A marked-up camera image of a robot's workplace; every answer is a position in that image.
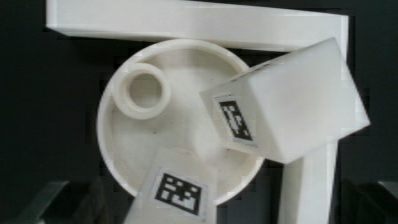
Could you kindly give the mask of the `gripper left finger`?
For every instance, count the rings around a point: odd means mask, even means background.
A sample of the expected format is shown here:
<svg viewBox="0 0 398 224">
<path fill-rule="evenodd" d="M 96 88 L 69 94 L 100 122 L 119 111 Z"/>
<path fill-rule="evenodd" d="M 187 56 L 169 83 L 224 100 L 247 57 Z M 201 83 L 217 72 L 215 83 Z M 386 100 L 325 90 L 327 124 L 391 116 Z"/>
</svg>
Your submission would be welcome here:
<svg viewBox="0 0 398 224">
<path fill-rule="evenodd" d="M 11 224 L 110 224 L 101 180 L 52 181 Z"/>
</svg>

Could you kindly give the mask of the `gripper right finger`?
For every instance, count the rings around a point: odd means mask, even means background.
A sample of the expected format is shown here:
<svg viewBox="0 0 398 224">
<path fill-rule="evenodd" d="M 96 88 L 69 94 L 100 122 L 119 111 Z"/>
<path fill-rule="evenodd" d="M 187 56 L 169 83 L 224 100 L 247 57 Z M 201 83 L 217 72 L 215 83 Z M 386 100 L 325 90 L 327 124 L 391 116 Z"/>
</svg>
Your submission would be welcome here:
<svg viewBox="0 0 398 224">
<path fill-rule="evenodd" d="M 341 182 L 339 224 L 398 224 L 398 182 Z"/>
</svg>

